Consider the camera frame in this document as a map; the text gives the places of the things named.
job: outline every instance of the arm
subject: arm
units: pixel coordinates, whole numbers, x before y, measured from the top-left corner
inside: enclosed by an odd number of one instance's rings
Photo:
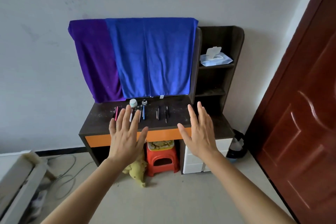
[[[200,102],[197,103],[197,109],[199,121],[191,105],[188,105],[191,137],[183,125],[178,124],[183,140],[191,152],[202,159],[220,180],[246,222],[296,223],[217,150],[212,120]]]
[[[126,166],[133,163],[147,136],[145,127],[137,142],[140,111],[135,112],[132,124],[128,105],[120,111],[117,122],[110,122],[111,147],[107,159],[69,197],[67,197],[42,224],[89,223],[100,201]]]

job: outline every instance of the orange drawer front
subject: orange drawer front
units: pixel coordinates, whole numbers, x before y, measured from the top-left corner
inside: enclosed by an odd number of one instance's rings
[[[189,136],[191,136],[191,128],[185,128]],[[99,135],[99,136],[86,136],[87,143],[90,147],[100,147],[100,146],[110,146],[111,136],[110,135]],[[178,128],[173,129],[163,129],[163,130],[151,130],[147,133],[147,142],[156,141],[167,141],[167,140],[178,140],[182,139],[182,136]]]

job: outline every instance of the yellow stuffed toy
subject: yellow stuffed toy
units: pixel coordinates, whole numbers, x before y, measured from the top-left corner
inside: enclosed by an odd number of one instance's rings
[[[142,187],[145,187],[146,183],[144,183],[143,180],[146,167],[147,162],[145,161],[145,152],[142,150],[136,161],[134,161],[131,165],[128,165],[124,169],[123,173],[129,173],[134,180],[139,182]]]

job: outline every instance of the forearm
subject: forearm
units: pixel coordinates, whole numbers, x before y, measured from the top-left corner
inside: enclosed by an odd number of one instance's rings
[[[42,224],[89,223],[123,165],[106,159]]]
[[[247,223],[295,223],[220,152],[206,154],[204,162],[221,181]]]

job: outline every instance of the cable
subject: cable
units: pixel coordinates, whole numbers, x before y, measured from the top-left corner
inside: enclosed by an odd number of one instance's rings
[[[79,170],[78,173],[76,173],[75,175],[67,175],[67,172],[69,172],[69,171],[71,170],[71,168],[75,165],[75,163],[76,163],[76,161],[77,161],[77,158],[76,158],[75,155],[73,155],[73,154],[67,154],[67,155],[70,155],[70,156],[73,157],[73,164],[72,164],[71,167],[70,167],[68,170],[66,170],[63,174],[59,175],[59,176],[57,177],[57,179],[52,183],[51,186],[53,186],[57,181],[61,180],[62,178],[65,178],[65,177],[71,177],[71,178],[70,178],[69,180],[65,181],[64,183],[62,183],[61,185],[59,185],[59,186],[57,187],[56,192],[55,192],[55,199],[56,199],[56,200],[60,200],[60,199],[65,198],[65,197],[71,192],[71,190],[73,189],[73,187],[75,186],[75,183],[76,183],[76,176],[77,176],[77,175],[78,175],[78,174],[79,174],[85,167],[87,167],[89,164],[93,163],[93,161],[87,163],[87,164],[86,164],[85,166],[83,166],[83,167],[81,168],[81,170]],[[59,156],[57,156],[57,157],[49,158],[48,161],[49,161],[49,160],[56,159],[56,158],[59,158],[59,157],[61,157],[61,156],[66,156],[66,155],[59,155]],[[68,190],[68,192],[66,192],[63,196],[61,196],[61,197],[57,197],[57,192],[60,190],[60,188],[61,188],[63,185],[67,184],[69,181],[73,181],[73,183],[72,183],[72,185],[71,185],[71,188],[70,188],[70,189]]]

